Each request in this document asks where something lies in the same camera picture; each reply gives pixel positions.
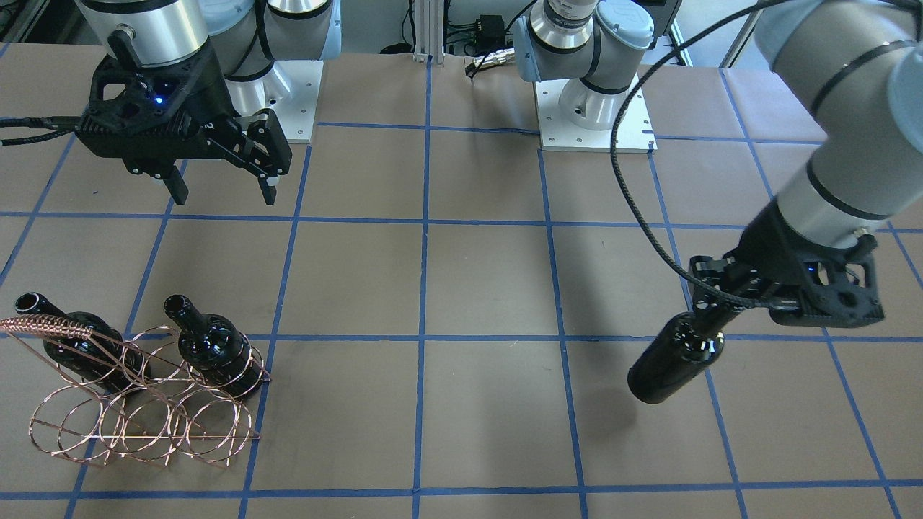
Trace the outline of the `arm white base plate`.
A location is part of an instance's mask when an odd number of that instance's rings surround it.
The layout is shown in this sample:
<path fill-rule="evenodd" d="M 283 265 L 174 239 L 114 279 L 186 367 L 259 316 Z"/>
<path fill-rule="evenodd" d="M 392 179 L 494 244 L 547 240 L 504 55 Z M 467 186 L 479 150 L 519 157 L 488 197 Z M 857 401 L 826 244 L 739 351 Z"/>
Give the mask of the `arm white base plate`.
<path fill-rule="evenodd" d="M 656 151 L 658 145 L 643 92 L 630 95 L 636 85 L 637 76 L 633 76 L 629 89 L 610 95 L 590 91 L 579 79 L 535 82 L 542 149 L 609 152 L 614 119 L 627 101 L 614 148 L 628 154 Z"/>
<path fill-rule="evenodd" d="M 323 61 L 276 61 L 261 78 L 225 83 L 241 115 L 272 109 L 289 142 L 310 144 L 324 68 Z"/>

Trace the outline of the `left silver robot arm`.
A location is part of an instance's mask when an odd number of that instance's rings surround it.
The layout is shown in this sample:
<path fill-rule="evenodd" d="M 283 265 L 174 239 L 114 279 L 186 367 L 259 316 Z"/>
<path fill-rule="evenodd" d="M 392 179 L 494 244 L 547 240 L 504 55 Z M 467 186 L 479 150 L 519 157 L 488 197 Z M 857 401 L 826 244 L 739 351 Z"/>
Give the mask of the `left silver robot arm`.
<path fill-rule="evenodd" d="M 695 308 L 666 331 L 718 335 L 742 310 L 785 326 L 884 317 L 875 231 L 921 197 L 921 3 L 761 1 L 756 40 L 826 134 L 720 260 L 693 257 Z"/>

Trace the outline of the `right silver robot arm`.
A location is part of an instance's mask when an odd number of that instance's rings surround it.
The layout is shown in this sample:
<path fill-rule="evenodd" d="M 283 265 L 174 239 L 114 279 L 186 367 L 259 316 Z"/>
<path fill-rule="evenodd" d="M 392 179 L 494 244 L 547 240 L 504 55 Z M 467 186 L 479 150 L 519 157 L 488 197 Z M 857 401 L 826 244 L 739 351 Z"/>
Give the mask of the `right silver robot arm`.
<path fill-rule="evenodd" d="M 342 50 L 339 1 L 79 1 L 106 56 L 76 137 L 161 182 L 182 205 L 180 160 L 222 160 L 273 205 L 291 168 L 299 86 L 284 63 Z"/>

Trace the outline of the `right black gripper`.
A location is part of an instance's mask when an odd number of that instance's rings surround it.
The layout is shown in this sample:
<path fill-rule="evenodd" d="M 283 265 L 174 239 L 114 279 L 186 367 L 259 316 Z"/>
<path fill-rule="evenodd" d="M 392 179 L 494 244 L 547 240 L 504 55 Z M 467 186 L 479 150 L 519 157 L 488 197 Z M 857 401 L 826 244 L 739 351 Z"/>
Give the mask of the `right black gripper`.
<path fill-rule="evenodd" d="M 159 68 L 126 68 L 105 56 L 90 83 L 76 137 L 99 157 L 125 161 L 144 173 L 148 162 L 222 158 L 257 178 L 274 205 L 291 148 L 274 110 L 237 117 L 216 50 L 207 40 L 187 59 Z M 159 175 L 174 203 L 187 203 L 188 187 L 175 164 Z"/>

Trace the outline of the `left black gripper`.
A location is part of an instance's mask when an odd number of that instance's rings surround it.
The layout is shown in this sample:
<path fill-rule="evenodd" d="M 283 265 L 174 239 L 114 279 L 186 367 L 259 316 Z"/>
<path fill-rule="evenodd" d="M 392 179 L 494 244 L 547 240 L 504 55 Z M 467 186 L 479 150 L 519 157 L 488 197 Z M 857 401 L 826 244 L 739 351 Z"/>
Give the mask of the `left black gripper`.
<path fill-rule="evenodd" d="M 715 291 L 765 304 L 764 280 L 782 299 L 770 309 L 772 321 L 794 327 L 858 328 L 886 317 L 879 296 L 872 234 L 857 245 L 834 249 L 817 245 L 788 226 L 778 203 L 769 203 L 744 229 L 733 255 L 693 256 L 689 272 Z M 696 318 L 736 316 L 749 306 L 690 285 Z"/>

